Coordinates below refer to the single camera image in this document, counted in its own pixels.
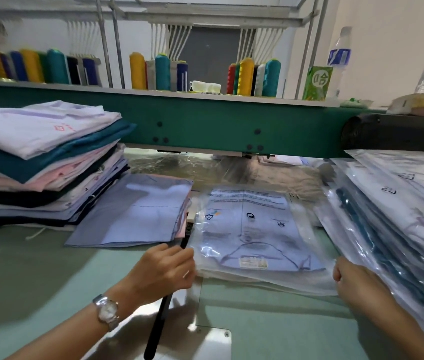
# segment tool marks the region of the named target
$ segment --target metal plate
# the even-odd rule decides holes
[[[155,354],[156,360],[231,359],[230,331],[195,325],[201,287],[202,279],[197,278],[191,289],[179,290],[173,294]],[[113,332],[105,335],[83,359],[143,359],[160,302],[158,300],[140,307]]]

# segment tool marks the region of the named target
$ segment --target watch face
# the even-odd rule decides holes
[[[117,304],[112,301],[105,303],[99,311],[99,318],[101,321],[109,323],[117,315]]]

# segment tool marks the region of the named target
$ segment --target green metal beam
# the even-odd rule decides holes
[[[103,105],[137,128],[125,143],[161,145],[301,157],[344,157],[343,124],[363,109],[319,107],[200,98],[164,94],[114,93],[94,88],[70,90],[0,85],[0,107],[63,100]]]

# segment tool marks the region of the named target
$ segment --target green carton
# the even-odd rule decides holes
[[[313,66],[309,68],[302,99],[306,101],[325,101],[333,69],[331,66]]]

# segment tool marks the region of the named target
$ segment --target silver watch band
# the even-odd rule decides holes
[[[95,306],[97,307],[98,320],[109,326],[109,332],[116,329],[120,323],[119,316],[115,314],[112,318],[104,320],[100,317],[100,311],[101,311],[101,308],[103,308],[105,305],[109,303],[114,303],[116,306],[118,306],[119,304],[117,302],[113,302],[111,299],[109,299],[107,296],[104,296],[103,294],[99,294],[98,296],[96,296],[92,300],[92,303],[95,304]]]

